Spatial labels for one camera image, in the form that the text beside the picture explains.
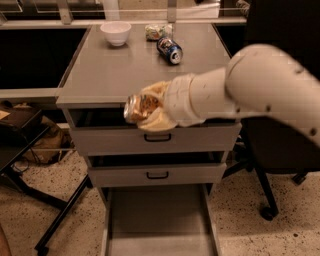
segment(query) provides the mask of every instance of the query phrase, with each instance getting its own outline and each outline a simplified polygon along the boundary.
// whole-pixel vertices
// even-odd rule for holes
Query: white bowl
[[[110,44],[121,46],[129,37],[131,24],[125,21],[109,21],[103,23],[100,30]]]

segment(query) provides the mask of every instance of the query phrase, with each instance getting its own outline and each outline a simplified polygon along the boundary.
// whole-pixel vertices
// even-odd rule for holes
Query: office chair
[[[319,79],[319,12],[318,1],[253,0],[245,44],[275,45]],[[238,163],[226,170],[224,178],[254,168],[270,206],[260,213],[271,221],[279,210],[267,174],[296,174],[294,180],[299,184],[308,172],[320,171],[320,148],[291,127],[267,117],[247,118],[241,123],[244,146],[235,146]]]

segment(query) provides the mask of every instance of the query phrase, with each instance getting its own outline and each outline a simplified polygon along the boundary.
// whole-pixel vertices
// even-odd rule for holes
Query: drawer handle
[[[150,174],[147,172],[147,178],[149,180],[160,180],[160,179],[167,179],[169,177],[169,172],[166,172],[163,176],[154,176],[155,174]]]
[[[144,140],[147,142],[165,142],[171,140],[171,133],[162,135],[144,134]]]

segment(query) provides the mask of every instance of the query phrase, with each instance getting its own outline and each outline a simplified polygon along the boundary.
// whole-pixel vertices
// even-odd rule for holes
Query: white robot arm
[[[161,102],[150,116],[137,122],[144,130],[187,127],[212,118],[268,116],[320,147],[320,82],[288,54],[270,45],[248,46],[226,68],[178,76],[140,93]],[[125,118],[132,121],[128,105],[130,102]]]

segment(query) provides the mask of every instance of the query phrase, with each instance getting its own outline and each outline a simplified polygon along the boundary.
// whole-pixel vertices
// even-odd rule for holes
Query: terrazzo floor
[[[22,177],[67,200],[85,174],[84,160],[69,152],[60,163],[30,166]],[[309,174],[300,186],[288,175],[269,178],[280,210],[272,222],[259,215],[266,200],[254,172],[243,170],[216,186],[210,207],[222,255],[320,255],[320,176]],[[47,244],[48,256],[100,255],[105,211],[97,189],[86,188]],[[0,186],[0,221],[13,256],[37,255],[34,246],[57,214],[51,206]]]

